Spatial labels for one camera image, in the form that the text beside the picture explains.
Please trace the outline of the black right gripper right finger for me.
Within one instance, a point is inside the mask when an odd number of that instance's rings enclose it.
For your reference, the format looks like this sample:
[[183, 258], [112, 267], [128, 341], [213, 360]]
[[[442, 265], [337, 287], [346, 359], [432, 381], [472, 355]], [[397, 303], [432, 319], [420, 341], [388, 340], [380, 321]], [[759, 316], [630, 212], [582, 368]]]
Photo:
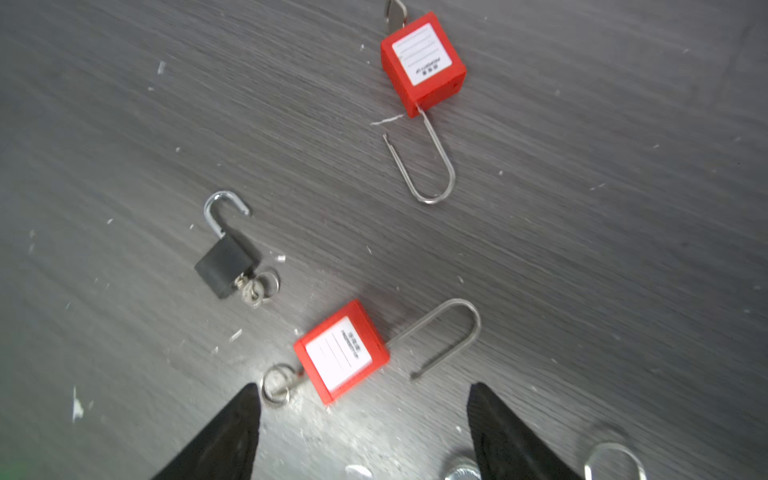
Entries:
[[488, 385], [471, 385], [466, 411], [483, 479], [579, 477]]

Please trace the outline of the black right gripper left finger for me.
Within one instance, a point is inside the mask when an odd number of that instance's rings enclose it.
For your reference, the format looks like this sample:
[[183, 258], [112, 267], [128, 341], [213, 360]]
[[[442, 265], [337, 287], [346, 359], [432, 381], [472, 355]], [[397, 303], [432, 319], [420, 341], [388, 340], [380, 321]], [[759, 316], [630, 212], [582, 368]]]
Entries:
[[154, 479], [244, 479], [252, 477], [259, 442], [261, 397], [245, 385]]

